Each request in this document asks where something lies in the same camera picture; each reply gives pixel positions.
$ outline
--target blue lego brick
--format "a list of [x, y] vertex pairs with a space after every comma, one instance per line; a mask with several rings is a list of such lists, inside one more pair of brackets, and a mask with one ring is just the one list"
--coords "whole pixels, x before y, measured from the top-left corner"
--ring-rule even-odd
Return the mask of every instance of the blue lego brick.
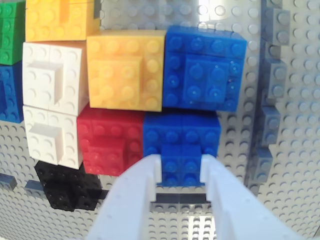
[[241, 59], [166, 52], [163, 106], [235, 112], [243, 67]]
[[180, 144], [164, 144], [161, 147], [161, 166], [166, 173], [181, 171], [182, 148]]
[[22, 95], [5, 95], [5, 101], [1, 101], [0, 121], [19, 124], [24, 120]]
[[166, 52], [244, 59], [247, 41], [238, 33], [171, 26], [166, 34]]
[[0, 85], [5, 95], [22, 95], [22, 61], [12, 66], [0, 66]]
[[174, 113], [146, 113], [143, 124], [143, 154], [160, 154], [163, 144], [182, 143], [182, 117]]
[[269, 148], [258, 147], [252, 157], [251, 180], [254, 183], [266, 183], [273, 162]]
[[182, 118], [182, 142], [201, 146], [202, 154], [217, 156], [221, 126], [216, 113], [184, 114]]
[[186, 103], [223, 103], [226, 97], [228, 67], [228, 63], [187, 55], [183, 100]]
[[0, 120], [23, 121], [22, 62], [0, 66]]
[[202, 151], [200, 145], [183, 144], [181, 147], [182, 173], [200, 174]]

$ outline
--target lego brick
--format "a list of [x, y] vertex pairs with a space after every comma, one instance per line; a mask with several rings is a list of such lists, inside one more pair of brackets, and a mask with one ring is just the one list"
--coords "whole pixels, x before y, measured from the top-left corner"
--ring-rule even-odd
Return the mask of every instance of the lego brick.
[[140, 111], [90, 108], [88, 104], [77, 118], [86, 172], [118, 176], [142, 159], [144, 116]]
[[273, 58], [263, 60], [261, 81], [268, 88], [268, 98], [277, 99], [284, 96], [286, 77], [287, 65], [282, 60]]
[[184, 114], [182, 117], [182, 142], [199, 145], [202, 154], [217, 156], [221, 126], [215, 113]]
[[277, 143], [280, 118], [281, 115], [274, 106], [262, 107], [262, 116], [259, 117], [259, 121], [263, 124], [260, 143], [262, 147]]
[[87, 40], [92, 108], [162, 110], [165, 31], [108, 30]]
[[74, 211], [76, 208], [76, 193], [70, 184], [49, 180], [43, 187], [46, 198], [53, 209]]
[[89, 101], [85, 41], [24, 43], [23, 103], [78, 116]]
[[253, 161], [250, 171], [251, 181], [254, 183], [266, 183], [273, 163], [273, 157], [267, 147], [259, 147], [253, 154]]
[[63, 156], [61, 128], [36, 123], [28, 134], [30, 156], [46, 163], [58, 165]]
[[246, 45], [240, 35], [230, 32], [170, 27], [165, 47], [163, 106], [235, 112]]
[[0, 64], [14, 65], [22, 60], [25, 11], [26, 1], [0, 3]]
[[24, 18], [26, 0], [7, 0], [0, 2], [0, 19]]
[[261, 13], [261, 37], [277, 46], [289, 45], [290, 11], [265, 7]]
[[95, 209], [102, 194], [101, 184], [98, 176], [86, 174], [84, 166], [76, 170], [38, 161], [34, 168], [53, 208]]
[[165, 51], [206, 55], [227, 59], [244, 59], [247, 41], [238, 33], [197, 27], [170, 26]]
[[160, 154], [163, 144], [182, 144], [182, 116], [147, 113], [143, 123], [144, 155]]
[[22, 62], [0, 66], [0, 120], [21, 123], [22, 106]]
[[77, 118], [72, 115], [48, 111], [48, 125], [62, 131], [63, 146], [60, 151], [63, 150], [63, 155], [58, 164], [79, 169], [83, 162], [83, 156], [78, 148]]
[[30, 106], [23, 106], [23, 115], [32, 157], [51, 164], [79, 169], [83, 156], [78, 148], [75, 116]]
[[95, 3], [74, 1], [27, 2], [26, 41], [86, 40], [99, 31]]
[[17, 181], [14, 176], [0, 173], [0, 188], [13, 191], [17, 186]]
[[25, 193], [28, 196], [45, 199], [44, 189], [39, 181], [29, 180], [24, 186]]

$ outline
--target lego cube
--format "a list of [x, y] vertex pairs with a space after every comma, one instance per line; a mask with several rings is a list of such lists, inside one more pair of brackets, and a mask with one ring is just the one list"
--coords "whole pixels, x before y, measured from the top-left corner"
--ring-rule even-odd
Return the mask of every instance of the lego cube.
[[165, 31], [106, 30], [87, 39], [92, 108], [162, 110]]
[[287, 65], [279, 59], [265, 58], [262, 62], [261, 85], [268, 89], [269, 99], [282, 98], [285, 92]]
[[85, 41], [23, 45], [23, 104], [78, 116], [89, 101]]
[[240, 35], [172, 26], [165, 42], [164, 107], [237, 110], [247, 47]]
[[99, 31], [98, 0], [26, 2], [26, 41], [86, 40]]
[[22, 106], [22, 62], [0, 66], [0, 120], [21, 123]]
[[0, 64], [13, 65], [22, 60], [25, 13], [25, 0], [0, 3]]
[[261, 11], [261, 38], [277, 46], [289, 45], [290, 18], [290, 11], [264, 7]]
[[30, 106], [23, 106], [23, 115], [31, 157], [79, 169], [83, 156], [78, 148], [75, 116]]
[[34, 168], [52, 208], [95, 210], [101, 183], [98, 176], [86, 174], [83, 165], [76, 170], [38, 161]]
[[85, 171], [119, 176], [143, 158], [143, 121], [140, 111], [90, 108], [77, 118]]

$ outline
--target yellow lego cube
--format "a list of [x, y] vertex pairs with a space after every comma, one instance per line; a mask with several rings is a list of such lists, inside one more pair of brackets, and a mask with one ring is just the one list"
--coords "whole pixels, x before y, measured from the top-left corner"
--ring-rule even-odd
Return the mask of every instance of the yellow lego cube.
[[27, 42], [86, 40], [99, 31], [93, 0], [27, 0]]
[[104, 30], [87, 38], [91, 108], [160, 112], [163, 30]]

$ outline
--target white lego brick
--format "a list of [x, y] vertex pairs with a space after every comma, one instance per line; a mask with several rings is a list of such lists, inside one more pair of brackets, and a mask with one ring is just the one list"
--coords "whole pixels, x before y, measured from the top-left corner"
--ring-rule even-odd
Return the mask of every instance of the white lego brick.
[[77, 117], [48, 111], [49, 125], [62, 129], [63, 156], [59, 165], [79, 169], [83, 156], [78, 146]]
[[23, 103], [49, 109], [62, 97], [62, 64], [34, 61], [23, 67]]
[[43, 162], [58, 165], [63, 156], [62, 129], [35, 123], [28, 131], [30, 156]]
[[48, 111], [31, 107], [31, 106], [23, 106], [23, 117], [25, 124], [25, 131], [28, 133], [32, 126], [37, 124], [48, 125]]
[[49, 62], [50, 45], [43, 43], [25, 42], [23, 44], [22, 64], [31, 64], [34, 61]]
[[[25, 43], [23, 47], [24, 104], [78, 116], [89, 102], [86, 47], [85, 41]], [[40, 68], [45, 69], [50, 68], [48, 66], [61, 66], [59, 70], [50, 68], [54, 74], [46, 72], [51, 78], [55, 78], [54, 88], [51, 83], [39, 90], [41, 85], [31, 81], [37, 77], [37, 74], [32, 74], [30, 71], [39, 72], [37, 69], [39, 66], [34, 65], [40, 65]]]

